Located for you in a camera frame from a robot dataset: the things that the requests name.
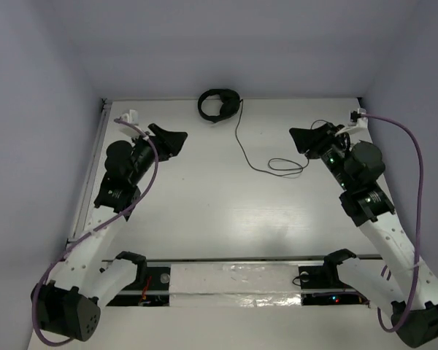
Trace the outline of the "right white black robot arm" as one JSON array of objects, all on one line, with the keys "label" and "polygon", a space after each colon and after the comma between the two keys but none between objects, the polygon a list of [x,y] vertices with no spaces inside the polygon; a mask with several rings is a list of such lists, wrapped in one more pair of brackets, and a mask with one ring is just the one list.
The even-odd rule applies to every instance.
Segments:
[{"label": "right white black robot arm", "polygon": [[346,215],[371,241],[385,262],[390,277],[364,271],[356,254],[340,249],[325,256],[323,280],[341,284],[372,301],[389,316],[402,342],[418,348],[438,338],[438,278],[409,240],[390,198],[377,179],[385,164],[378,147],[367,141],[348,144],[348,129],[326,123],[319,128],[291,128],[297,151],[307,159],[321,160],[338,185]]}]

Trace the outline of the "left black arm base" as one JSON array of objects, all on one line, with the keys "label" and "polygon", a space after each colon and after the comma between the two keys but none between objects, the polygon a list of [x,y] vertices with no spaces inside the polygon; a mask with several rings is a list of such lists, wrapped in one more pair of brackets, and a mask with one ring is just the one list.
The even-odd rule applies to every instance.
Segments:
[{"label": "left black arm base", "polygon": [[143,282],[123,288],[107,305],[117,307],[161,307],[169,306],[170,287],[169,266],[148,266]]}]

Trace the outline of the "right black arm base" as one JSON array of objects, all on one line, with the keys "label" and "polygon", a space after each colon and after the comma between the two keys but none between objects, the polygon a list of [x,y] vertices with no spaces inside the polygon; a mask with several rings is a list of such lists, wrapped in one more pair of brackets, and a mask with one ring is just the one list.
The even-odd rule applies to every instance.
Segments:
[{"label": "right black arm base", "polygon": [[362,294],[327,277],[322,265],[300,266],[292,284],[300,288],[303,306],[369,305]]}]

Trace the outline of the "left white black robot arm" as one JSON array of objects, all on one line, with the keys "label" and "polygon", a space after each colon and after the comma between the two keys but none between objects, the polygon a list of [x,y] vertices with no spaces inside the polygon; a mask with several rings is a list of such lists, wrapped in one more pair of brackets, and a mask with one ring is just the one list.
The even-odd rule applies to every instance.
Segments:
[{"label": "left white black robot arm", "polygon": [[154,184],[150,180],[140,190],[139,181],[149,169],[157,171],[161,162],[178,156],[188,134],[166,131],[154,123],[148,133],[128,122],[124,126],[134,135],[107,148],[91,224],[47,268],[31,293],[34,333],[46,346],[87,341],[115,296],[127,286],[141,287],[147,281],[145,256],[122,251],[107,267],[103,259]]}]

